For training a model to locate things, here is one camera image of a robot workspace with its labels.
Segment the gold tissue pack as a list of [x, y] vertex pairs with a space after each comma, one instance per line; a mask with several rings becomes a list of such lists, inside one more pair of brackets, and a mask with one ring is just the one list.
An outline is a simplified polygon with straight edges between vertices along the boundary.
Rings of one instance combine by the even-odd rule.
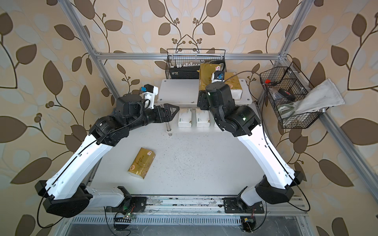
[[232, 98], [235, 100], [240, 100], [243, 90], [236, 73], [226, 72], [224, 75], [224, 82], [230, 87]]
[[141, 148], [131, 164], [128, 173], [134, 177], [145, 179], [155, 156], [156, 155], [152, 150]]
[[221, 69], [220, 64], [201, 64], [199, 69], [199, 90], [205, 90], [206, 86], [211, 83], [212, 74], [216, 69]]

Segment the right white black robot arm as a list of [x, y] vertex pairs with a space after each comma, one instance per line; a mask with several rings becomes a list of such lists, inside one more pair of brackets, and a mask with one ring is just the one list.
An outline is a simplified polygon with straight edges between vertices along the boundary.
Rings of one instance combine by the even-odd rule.
[[237, 106], [229, 85], [214, 82], [198, 96], [198, 107], [210, 111], [221, 131], [231, 133], [250, 151], [264, 172], [255, 186], [246, 187], [237, 197], [241, 209], [265, 201], [269, 204], [288, 203], [294, 195], [294, 186], [303, 181], [303, 174], [294, 171], [282, 159], [265, 134], [262, 121], [246, 105]]

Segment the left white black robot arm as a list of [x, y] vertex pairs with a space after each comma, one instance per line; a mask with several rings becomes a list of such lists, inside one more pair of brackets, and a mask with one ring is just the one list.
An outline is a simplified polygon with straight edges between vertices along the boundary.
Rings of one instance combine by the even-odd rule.
[[35, 185], [46, 212], [71, 218], [87, 208], [129, 204], [132, 197], [124, 187], [95, 190], [83, 183], [84, 178], [131, 130], [170, 122], [179, 110], [171, 104], [155, 106], [152, 98], [144, 99], [137, 94], [119, 97], [111, 115], [95, 122], [69, 161], [49, 180]]

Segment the white tissue pack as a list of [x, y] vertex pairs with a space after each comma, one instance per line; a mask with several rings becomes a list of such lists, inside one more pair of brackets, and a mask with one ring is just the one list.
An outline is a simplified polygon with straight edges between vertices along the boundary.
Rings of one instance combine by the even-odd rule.
[[192, 127], [192, 108], [181, 108], [179, 111], [178, 127], [190, 128]]
[[209, 111], [196, 108], [196, 127], [205, 128], [210, 127], [210, 115]]

